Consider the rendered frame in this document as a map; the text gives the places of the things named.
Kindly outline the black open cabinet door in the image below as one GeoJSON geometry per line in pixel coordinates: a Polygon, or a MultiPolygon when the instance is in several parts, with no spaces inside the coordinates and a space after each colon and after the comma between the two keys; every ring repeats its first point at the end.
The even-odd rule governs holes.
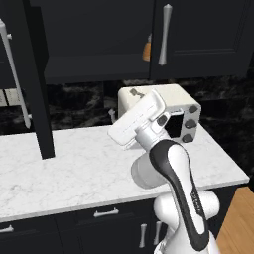
{"type": "Polygon", "coordinates": [[[0,0],[0,23],[6,27],[17,79],[32,117],[25,124],[36,132],[42,159],[53,158],[55,148],[44,71],[49,58],[40,7],[30,0],[0,0]]]}

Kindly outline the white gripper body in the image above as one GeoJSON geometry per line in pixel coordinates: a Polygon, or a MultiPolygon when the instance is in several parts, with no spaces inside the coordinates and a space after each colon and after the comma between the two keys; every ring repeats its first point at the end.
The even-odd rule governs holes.
{"type": "Polygon", "coordinates": [[[120,146],[131,147],[138,142],[150,150],[166,124],[166,104],[158,91],[152,89],[108,129],[108,135],[120,146]]]}

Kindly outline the black closed cabinet door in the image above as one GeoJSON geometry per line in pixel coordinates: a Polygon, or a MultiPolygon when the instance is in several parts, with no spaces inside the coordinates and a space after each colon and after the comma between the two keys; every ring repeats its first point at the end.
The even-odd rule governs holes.
{"type": "Polygon", "coordinates": [[[246,74],[254,53],[254,0],[155,0],[151,79],[246,74]],[[158,64],[170,4],[167,63],[158,64]]]}

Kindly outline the black drawer front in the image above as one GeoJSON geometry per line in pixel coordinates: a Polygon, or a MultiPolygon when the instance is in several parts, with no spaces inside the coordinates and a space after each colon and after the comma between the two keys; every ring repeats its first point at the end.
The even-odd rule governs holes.
{"type": "Polygon", "coordinates": [[[1,222],[0,229],[9,225],[14,231],[0,233],[0,254],[64,254],[52,216],[1,222]]]}
{"type": "Polygon", "coordinates": [[[92,224],[95,222],[104,222],[122,218],[143,217],[149,216],[153,208],[154,200],[143,199],[125,203],[115,203],[99,207],[69,211],[57,214],[55,221],[60,231],[71,230],[79,226],[92,224]],[[93,217],[93,214],[98,211],[109,211],[116,207],[119,210],[118,214],[107,215],[102,217],[93,217]]]}

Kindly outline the black wall cabinet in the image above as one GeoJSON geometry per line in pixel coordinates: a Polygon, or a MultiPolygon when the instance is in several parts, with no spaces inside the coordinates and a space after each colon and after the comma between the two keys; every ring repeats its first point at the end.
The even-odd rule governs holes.
{"type": "Polygon", "coordinates": [[[39,10],[48,83],[146,78],[155,0],[29,0],[39,10]]]}

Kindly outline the white toaster oven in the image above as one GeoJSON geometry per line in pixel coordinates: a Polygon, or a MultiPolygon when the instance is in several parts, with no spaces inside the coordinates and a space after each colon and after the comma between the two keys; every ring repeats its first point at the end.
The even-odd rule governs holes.
{"type": "Polygon", "coordinates": [[[118,117],[121,117],[141,99],[139,96],[133,96],[130,93],[132,88],[145,95],[151,89],[156,89],[165,101],[166,110],[171,113],[171,118],[165,127],[169,136],[178,143],[193,141],[199,122],[201,105],[183,88],[178,84],[122,87],[118,91],[118,117]]]}

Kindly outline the white wall outlet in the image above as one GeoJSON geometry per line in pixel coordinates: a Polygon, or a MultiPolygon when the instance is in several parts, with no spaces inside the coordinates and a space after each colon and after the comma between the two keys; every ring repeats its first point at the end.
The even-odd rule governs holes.
{"type": "Polygon", "coordinates": [[[20,104],[16,88],[0,89],[0,107],[20,104]]]}

